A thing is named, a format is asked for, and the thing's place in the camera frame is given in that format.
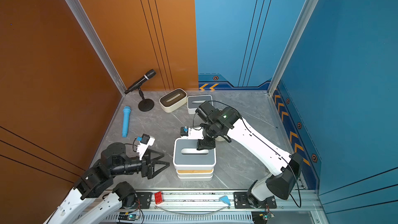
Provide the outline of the white box grey lid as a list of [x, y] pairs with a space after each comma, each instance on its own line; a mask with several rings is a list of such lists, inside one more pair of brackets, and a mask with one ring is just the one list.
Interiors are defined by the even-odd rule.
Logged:
[[198, 175], [188, 176], [185, 174], [178, 174], [177, 176], [181, 181], [210, 181], [213, 178], [213, 174], [206, 176], [198, 176]]
[[216, 150], [197, 150], [197, 146], [198, 140], [175, 140], [173, 164], [176, 170], [212, 170], [215, 167]]
[[205, 101], [212, 101], [211, 95], [192, 95], [187, 97], [188, 114], [195, 114], [196, 109]]

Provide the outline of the white box bamboo lid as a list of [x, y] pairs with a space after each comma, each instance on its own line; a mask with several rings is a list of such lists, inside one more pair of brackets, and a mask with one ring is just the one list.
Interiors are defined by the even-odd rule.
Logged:
[[187, 174], [188, 176], [199, 176], [199, 175], [210, 175], [214, 172], [214, 169], [211, 170], [176, 170], [177, 174]]

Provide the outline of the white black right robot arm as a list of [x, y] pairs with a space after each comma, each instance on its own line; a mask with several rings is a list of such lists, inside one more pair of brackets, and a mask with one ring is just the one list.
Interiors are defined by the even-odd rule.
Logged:
[[256, 131], [238, 110], [227, 105], [219, 110], [211, 101], [205, 101], [195, 111], [202, 119], [200, 125], [202, 138], [197, 149], [214, 149], [216, 138], [222, 137], [227, 142], [237, 141], [257, 157], [268, 169], [270, 176], [256, 180], [246, 195], [250, 206], [262, 207], [266, 199], [278, 197], [287, 200], [301, 175], [303, 157], [277, 147]]

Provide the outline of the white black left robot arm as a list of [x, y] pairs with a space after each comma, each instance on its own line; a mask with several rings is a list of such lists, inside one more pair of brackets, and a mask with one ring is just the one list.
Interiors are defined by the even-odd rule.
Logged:
[[146, 148], [135, 157], [128, 157], [126, 145], [113, 143], [101, 153], [98, 161], [74, 183], [72, 189], [45, 220], [47, 224], [99, 224], [108, 215], [121, 208], [136, 208], [141, 213], [141, 201], [136, 190], [126, 181], [116, 187], [87, 213], [90, 206], [102, 193], [111, 187], [114, 178], [120, 175], [140, 174], [153, 179], [170, 166], [163, 161], [164, 153]]

